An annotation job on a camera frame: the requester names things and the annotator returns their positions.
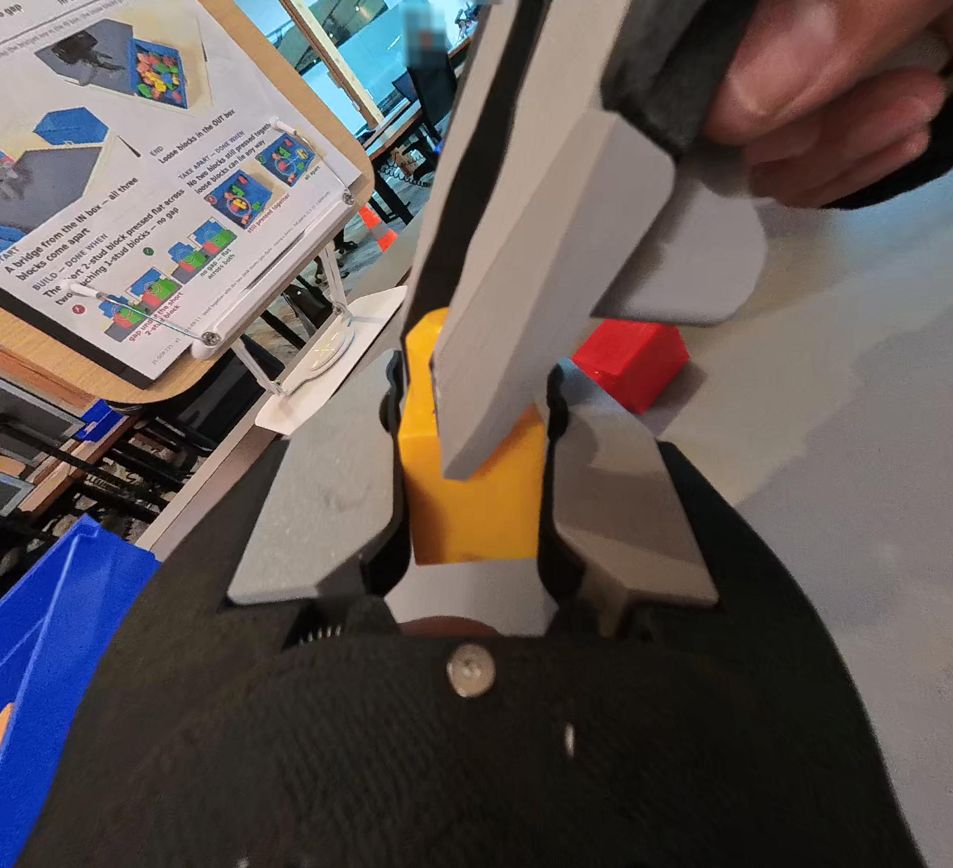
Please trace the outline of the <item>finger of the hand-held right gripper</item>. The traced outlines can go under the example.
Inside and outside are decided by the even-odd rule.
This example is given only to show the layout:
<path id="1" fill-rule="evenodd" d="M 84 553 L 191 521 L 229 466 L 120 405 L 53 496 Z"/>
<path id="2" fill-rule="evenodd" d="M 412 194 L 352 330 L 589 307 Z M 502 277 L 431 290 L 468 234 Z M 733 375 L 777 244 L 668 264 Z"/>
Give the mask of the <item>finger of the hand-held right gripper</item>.
<path id="1" fill-rule="evenodd" d="M 601 82 L 633 0 L 550 0 L 494 191 L 432 356 L 443 475 L 514 428 L 673 192 L 676 165 Z"/>
<path id="2" fill-rule="evenodd" d="M 423 212 L 402 334 L 446 308 L 462 275 L 509 143 L 525 72 L 525 0 L 491 5 L 479 23 Z"/>

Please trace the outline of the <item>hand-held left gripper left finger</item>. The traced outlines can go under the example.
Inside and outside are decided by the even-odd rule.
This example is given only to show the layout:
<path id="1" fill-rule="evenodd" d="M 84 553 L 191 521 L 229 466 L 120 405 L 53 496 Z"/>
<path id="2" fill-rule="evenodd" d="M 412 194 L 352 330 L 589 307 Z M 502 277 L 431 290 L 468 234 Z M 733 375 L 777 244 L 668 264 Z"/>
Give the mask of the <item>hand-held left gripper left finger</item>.
<path id="1" fill-rule="evenodd" d="M 234 605 L 384 598 L 411 539 L 397 429 L 399 350 L 380 354 L 287 444 L 227 590 Z"/>

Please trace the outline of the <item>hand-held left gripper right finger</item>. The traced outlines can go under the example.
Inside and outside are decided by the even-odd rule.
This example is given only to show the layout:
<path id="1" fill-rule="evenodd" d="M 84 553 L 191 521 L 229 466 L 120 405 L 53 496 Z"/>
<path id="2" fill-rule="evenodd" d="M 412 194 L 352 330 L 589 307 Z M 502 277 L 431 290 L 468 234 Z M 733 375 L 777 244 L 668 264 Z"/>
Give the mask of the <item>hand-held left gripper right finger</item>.
<path id="1" fill-rule="evenodd" d="M 620 636 L 637 607 L 720 600 L 659 443 L 571 359 L 549 374 L 538 571 L 562 612 Z"/>

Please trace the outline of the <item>orange single-stud block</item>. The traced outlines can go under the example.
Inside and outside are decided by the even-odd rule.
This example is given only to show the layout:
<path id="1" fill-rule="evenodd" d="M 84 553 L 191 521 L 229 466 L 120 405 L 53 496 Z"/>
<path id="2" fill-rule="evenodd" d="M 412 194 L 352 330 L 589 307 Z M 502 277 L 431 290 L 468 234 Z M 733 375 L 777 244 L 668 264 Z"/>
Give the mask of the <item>orange single-stud block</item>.
<path id="1" fill-rule="evenodd" d="M 442 476 L 430 357 L 447 314 L 424 315 L 405 340 L 409 388 L 398 444 L 413 559 L 419 566 L 534 559 L 547 449 L 537 406 L 468 480 Z"/>

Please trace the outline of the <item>red single-stud block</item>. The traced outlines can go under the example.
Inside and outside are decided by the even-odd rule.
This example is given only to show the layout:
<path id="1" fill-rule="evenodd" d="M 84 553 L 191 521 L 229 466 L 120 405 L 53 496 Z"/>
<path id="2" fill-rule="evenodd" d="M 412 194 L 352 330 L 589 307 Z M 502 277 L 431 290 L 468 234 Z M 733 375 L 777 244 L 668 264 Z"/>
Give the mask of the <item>red single-stud block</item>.
<path id="1" fill-rule="evenodd" d="M 605 319 L 572 361 L 624 409 L 646 413 L 689 363 L 680 330 L 671 325 Z"/>

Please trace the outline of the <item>blue plastic bin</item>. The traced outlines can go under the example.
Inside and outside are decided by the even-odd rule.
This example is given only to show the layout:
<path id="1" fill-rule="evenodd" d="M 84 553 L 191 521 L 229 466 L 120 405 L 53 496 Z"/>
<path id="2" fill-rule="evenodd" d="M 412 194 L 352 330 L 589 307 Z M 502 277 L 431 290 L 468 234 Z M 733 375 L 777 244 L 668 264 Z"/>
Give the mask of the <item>blue plastic bin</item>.
<path id="1" fill-rule="evenodd" d="M 158 567 L 81 517 L 3 597 L 2 866 L 24 847 L 97 664 Z"/>

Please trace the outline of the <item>person's right hand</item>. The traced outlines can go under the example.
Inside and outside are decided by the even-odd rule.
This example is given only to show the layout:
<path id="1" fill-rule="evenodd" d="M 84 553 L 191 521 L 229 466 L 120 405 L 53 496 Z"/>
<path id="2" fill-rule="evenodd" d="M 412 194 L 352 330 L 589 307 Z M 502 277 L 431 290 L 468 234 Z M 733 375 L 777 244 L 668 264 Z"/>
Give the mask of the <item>person's right hand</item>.
<path id="1" fill-rule="evenodd" d="M 952 165 L 951 61 L 892 55 L 923 35 L 951 51 L 952 0 L 760 0 L 712 105 L 751 195 L 821 208 L 906 165 Z"/>

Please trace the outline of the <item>orange traffic cone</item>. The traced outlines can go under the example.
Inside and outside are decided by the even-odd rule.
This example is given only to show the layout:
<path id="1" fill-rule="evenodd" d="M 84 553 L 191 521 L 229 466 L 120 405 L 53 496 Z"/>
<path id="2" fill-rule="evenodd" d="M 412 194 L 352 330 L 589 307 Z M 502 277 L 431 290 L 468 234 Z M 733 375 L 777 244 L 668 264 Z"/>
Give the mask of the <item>orange traffic cone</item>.
<path id="1" fill-rule="evenodd" d="M 359 210 L 359 216 L 373 235 L 377 247 L 382 253 L 387 250 L 399 239 L 396 231 L 392 230 L 387 222 L 381 218 L 372 206 L 365 205 Z"/>

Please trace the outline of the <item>instruction sheet on stand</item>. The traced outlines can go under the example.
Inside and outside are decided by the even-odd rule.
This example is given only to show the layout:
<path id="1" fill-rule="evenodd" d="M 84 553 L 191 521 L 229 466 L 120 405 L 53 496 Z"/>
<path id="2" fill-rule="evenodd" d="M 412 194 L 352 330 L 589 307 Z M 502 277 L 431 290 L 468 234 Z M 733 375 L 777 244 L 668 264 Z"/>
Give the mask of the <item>instruction sheet on stand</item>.
<path id="1" fill-rule="evenodd" d="M 292 279 L 304 270 L 320 250 L 344 229 L 356 216 L 358 209 L 367 203 L 372 193 L 373 170 L 363 147 L 244 12 L 232 0 L 197 2 L 208 10 L 239 45 L 249 61 L 299 111 L 306 124 L 302 132 L 313 139 L 322 136 L 360 170 L 358 178 L 351 185 L 354 202 L 346 206 L 329 232 L 323 233 L 314 245 L 306 248 L 294 267 L 289 267 L 280 280 L 269 283 L 268 290 L 254 305 L 251 305 L 249 300 L 244 301 L 244 305 L 240 307 L 242 317 L 237 322 L 236 330 L 230 335 L 230 343 L 218 345 L 207 359 L 197 359 L 191 355 L 180 356 L 170 370 L 147 389 L 139 389 L 16 315 L 2 311 L 2 379 L 65 410 L 81 412 L 99 398 L 120 404 L 150 404 L 173 398 L 189 390 L 208 373 L 226 350 L 232 350 L 248 326 L 266 311 L 280 291 L 291 284 Z"/>

